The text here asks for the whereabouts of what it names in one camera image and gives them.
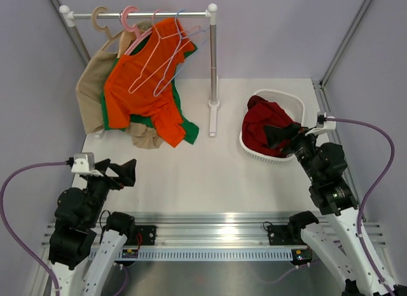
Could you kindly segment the dark red t shirt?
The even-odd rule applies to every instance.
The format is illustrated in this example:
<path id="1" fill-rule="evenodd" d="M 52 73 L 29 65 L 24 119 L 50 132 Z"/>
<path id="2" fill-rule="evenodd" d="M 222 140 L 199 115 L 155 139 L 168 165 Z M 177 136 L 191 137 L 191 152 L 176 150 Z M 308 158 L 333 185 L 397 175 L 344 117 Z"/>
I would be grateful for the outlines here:
<path id="1" fill-rule="evenodd" d="M 263 127 L 271 125 L 283 128 L 293 122 L 276 102 L 269 102 L 258 95 L 253 95 L 247 103 L 247 113 L 242 123 L 242 141 L 252 151 L 270 157 L 287 158 L 288 154 L 283 153 L 280 149 L 285 147 L 289 141 L 283 141 L 276 148 L 269 148 Z"/>

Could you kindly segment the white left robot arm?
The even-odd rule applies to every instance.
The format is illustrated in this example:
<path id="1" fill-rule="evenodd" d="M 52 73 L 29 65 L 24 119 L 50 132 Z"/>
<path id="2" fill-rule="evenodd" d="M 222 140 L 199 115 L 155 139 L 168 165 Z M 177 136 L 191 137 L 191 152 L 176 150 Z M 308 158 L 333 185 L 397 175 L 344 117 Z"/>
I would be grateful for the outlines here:
<path id="1" fill-rule="evenodd" d="M 86 264 L 107 196 L 112 190 L 135 185 L 136 163 L 136 159 L 122 165 L 110 159 L 96 162 L 92 153 L 80 153 L 67 161 L 72 173 L 83 178 L 86 186 L 71 187 L 57 200 L 48 256 L 56 276 L 57 294 L 100 295 L 118 251 L 135 239 L 141 240 L 134 217 L 113 212 L 102 229 L 102 241 L 92 264 Z"/>

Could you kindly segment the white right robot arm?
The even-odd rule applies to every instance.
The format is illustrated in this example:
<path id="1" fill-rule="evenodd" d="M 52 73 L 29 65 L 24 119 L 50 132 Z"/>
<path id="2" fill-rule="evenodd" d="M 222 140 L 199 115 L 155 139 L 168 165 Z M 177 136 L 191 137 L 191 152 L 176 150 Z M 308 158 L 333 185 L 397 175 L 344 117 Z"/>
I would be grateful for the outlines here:
<path id="1" fill-rule="evenodd" d="M 264 222 L 270 243 L 289 241 L 309 246 L 330 270 L 343 295 L 406 295 L 382 264 L 364 228 L 366 201 L 358 202 L 343 179 L 347 168 L 340 144 L 316 145 L 317 136 L 336 129 L 338 119 L 320 118 L 314 128 L 292 123 L 287 127 L 263 127 L 270 148 L 293 154 L 308 176 L 310 197 L 335 231 L 338 242 L 323 235 L 317 217 L 310 211 L 289 217 L 286 225 Z"/>

